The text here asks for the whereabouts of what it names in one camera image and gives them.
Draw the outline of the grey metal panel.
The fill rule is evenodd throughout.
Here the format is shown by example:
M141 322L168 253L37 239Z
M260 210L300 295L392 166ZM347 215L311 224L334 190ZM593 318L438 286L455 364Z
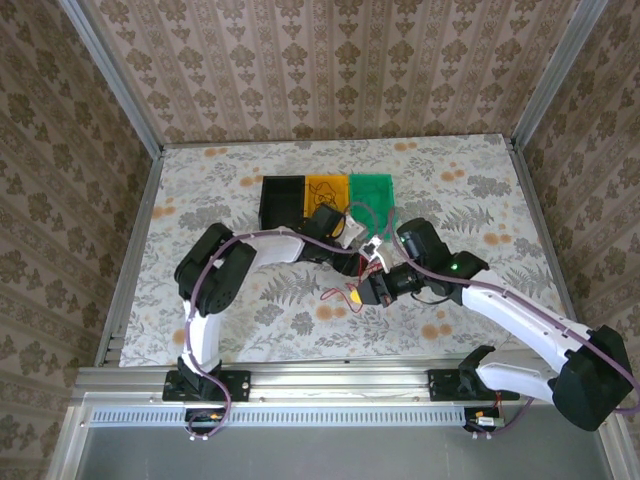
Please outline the grey metal panel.
M536 422L491 440L438 428L90 431L77 480L612 480L592 434Z

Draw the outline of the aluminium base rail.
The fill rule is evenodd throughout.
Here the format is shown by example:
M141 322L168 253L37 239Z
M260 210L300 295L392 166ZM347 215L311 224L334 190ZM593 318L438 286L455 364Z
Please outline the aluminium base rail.
M282 405L410 405L433 403L426 371L449 369L447 363L423 359L407 362L380 361L284 362L228 364L222 370L251 372L247 402ZM82 368L72 397L103 395L112 402L126 394L158 403L164 381L176 367ZM435 402L451 405L481 405L483 402Z

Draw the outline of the green plastic bin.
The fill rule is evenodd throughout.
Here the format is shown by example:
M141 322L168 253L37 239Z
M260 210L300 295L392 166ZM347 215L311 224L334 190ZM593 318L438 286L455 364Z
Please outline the green plastic bin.
M349 181L350 215L368 229L368 235L391 237L389 212L395 207L392 177L388 174L351 174Z

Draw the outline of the aluminium side rail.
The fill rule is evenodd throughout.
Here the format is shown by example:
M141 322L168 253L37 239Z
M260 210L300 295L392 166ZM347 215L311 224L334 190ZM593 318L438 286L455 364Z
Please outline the aluminium side rail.
M506 223L515 257L504 268L504 278L524 295L525 307L533 312L536 327L542 330L522 341L532 349L544 345L538 354L560 369L589 338L589 328L576 321L524 157L511 143L506 149L512 169L506 178L512 189L505 205L509 212Z
M163 166L163 153L160 153L152 162L149 177L141 197L124 262L96 353L95 367L117 367L119 365Z

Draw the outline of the black plastic bin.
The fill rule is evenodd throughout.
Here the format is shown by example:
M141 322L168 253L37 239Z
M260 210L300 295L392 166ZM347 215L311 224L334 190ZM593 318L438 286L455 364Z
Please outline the black plastic bin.
M258 212L260 229L299 226L303 220L304 199L304 176L265 176Z

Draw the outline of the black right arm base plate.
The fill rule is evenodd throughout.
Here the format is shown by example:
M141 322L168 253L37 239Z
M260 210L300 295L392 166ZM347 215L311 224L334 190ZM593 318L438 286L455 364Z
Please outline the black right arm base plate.
M506 401L519 400L518 393L489 389L475 373L459 369L426 371L430 399L434 402L489 402L498 397Z

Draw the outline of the yellow plastic bin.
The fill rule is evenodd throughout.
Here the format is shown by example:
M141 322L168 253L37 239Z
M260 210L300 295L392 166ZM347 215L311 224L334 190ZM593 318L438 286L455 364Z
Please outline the yellow plastic bin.
M304 219L309 218L321 204L328 204L344 215L333 232L333 238L337 238L343 232L345 211L349 205L349 181L346 175L305 177Z

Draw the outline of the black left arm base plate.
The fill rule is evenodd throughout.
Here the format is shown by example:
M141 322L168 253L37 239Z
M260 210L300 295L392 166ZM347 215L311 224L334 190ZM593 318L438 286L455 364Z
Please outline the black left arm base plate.
M218 378L227 388L232 401L249 400L250 371L222 370ZM162 400L165 402L224 402L225 399L223 391L207 379L200 386L194 387L178 370L170 370L165 377L162 393Z

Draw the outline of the aluminium frame post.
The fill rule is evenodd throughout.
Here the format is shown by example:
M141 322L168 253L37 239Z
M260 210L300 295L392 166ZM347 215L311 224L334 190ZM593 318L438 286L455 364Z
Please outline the aluminium frame post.
M580 0L516 125L511 137L514 147L522 149L531 140L607 3Z
M115 53L101 33L98 23L93 19L82 0L58 0L73 27L84 42L92 60L100 70L107 85L126 114L139 140L156 161L162 155L162 144L157 139L143 109L133 95L133 90L124 71L118 66Z

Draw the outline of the floral tablecloth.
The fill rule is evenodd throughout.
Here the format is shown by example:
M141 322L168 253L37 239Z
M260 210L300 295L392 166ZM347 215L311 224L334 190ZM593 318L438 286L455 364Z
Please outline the floral tablecloth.
M174 271L211 224L221 222L237 233L258 229L265 176L388 174L398 222L431 221L451 250L477 255L504 278L504 268L515 257L505 209L511 172L499 134L169 150L120 365L161 366L177 360L185 314ZM481 344L518 346L517 339L485 317L452 302L436 305L429 291L386 309L353 312L346 290L346 279L327 266L259 270L243 285L223 323L223 359L441 357Z

